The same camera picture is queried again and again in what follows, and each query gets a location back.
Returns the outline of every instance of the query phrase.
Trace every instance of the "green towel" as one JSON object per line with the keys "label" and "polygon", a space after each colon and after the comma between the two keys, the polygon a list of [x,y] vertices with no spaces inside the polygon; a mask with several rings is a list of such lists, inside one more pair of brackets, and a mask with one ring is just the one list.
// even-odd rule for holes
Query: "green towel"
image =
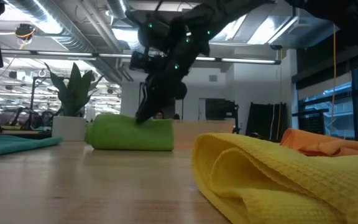
{"label": "green towel", "polygon": [[41,147],[53,146],[59,144],[61,138],[47,138],[42,140],[33,140],[19,138],[15,136],[0,136],[0,155],[9,154],[12,152],[21,152],[31,149],[38,149]]}
{"label": "green towel", "polygon": [[150,120],[137,125],[134,118],[101,114],[88,125],[85,136],[95,149],[171,151],[173,121]]}

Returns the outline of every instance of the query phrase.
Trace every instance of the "black robotic arm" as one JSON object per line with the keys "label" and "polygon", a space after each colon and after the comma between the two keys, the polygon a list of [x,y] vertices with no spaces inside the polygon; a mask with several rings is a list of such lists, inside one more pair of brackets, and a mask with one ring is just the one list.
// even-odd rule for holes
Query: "black robotic arm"
{"label": "black robotic arm", "polygon": [[[286,0],[312,15],[333,21],[354,38],[358,45],[358,0]],[[141,68],[148,77],[143,86],[144,98],[136,113],[136,123],[143,123],[172,100],[183,99],[186,86],[181,82],[199,54],[209,55],[208,41],[228,23],[271,0],[217,0],[200,4],[180,17],[167,22],[158,7],[140,22],[127,13],[139,26],[139,41],[145,52],[134,52],[131,68]],[[149,56],[149,48],[165,55]]]}

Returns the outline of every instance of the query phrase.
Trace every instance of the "yellow waffle towel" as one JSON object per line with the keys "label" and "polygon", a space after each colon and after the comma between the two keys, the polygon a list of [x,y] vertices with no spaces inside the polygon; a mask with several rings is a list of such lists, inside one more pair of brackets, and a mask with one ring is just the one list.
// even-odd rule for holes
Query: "yellow waffle towel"
{"label": "yellow waffle towel", "polygon": [[236,134],[203,134],[191,162],[232,223],[358,223],[358,155],[308,157]]}

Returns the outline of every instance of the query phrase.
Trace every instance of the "person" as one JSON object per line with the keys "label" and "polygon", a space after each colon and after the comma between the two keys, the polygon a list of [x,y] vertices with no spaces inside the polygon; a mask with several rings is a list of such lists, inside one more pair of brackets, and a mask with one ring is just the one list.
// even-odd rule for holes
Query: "person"
{"label": "person", "polygon": [[165,118],[164,118],[164,112],[163,112],[163,111],[158,111],[158,112],[154,115],[154,119],[165,119]]}

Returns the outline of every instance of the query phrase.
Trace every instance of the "table surface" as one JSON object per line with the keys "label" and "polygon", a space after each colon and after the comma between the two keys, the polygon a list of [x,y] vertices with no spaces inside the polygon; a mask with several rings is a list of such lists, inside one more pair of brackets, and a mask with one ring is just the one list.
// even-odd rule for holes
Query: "table surface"
{"label": "table surface", "polygon": [[0,156],[0,223],[229,223],[198,191],[190,155],[62,143]]}

